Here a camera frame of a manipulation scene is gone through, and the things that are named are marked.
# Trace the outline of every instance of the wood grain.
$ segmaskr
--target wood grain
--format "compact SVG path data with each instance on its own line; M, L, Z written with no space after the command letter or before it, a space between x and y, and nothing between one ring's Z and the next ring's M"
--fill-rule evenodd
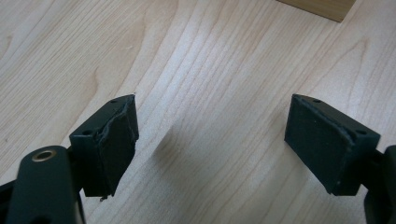
M278 0L334 21L343 21L355 0Z
M0 2L0 184L135 92L141 138L89 223L364 223L284 143L293 93L395 144L396 2L342 23L271 0Z

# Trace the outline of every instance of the wooden block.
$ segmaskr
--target wooden block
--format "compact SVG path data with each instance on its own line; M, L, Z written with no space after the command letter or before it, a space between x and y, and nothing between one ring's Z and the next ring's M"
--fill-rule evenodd
M355 0L278 0L333 21L342 21Z

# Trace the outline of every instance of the wooden table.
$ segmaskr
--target wooden table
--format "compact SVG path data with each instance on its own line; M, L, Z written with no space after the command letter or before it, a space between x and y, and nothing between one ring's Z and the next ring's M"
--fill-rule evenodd
M364 223L283 141L295 92L396 143L396 1L342 23L275 0L0 3L0 184L69 146L107 100L136 94L140 139L89 223Z

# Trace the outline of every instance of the light wood surface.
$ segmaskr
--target light wood surface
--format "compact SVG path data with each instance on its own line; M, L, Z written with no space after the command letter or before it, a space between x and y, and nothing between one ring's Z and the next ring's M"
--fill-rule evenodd
M136 94L140 139L89 223L364 223L283 141L293 93L396 143L396 1L342 23L273 0L0 2L0 184Z
M355 0L278 0L334 21L342 21Z

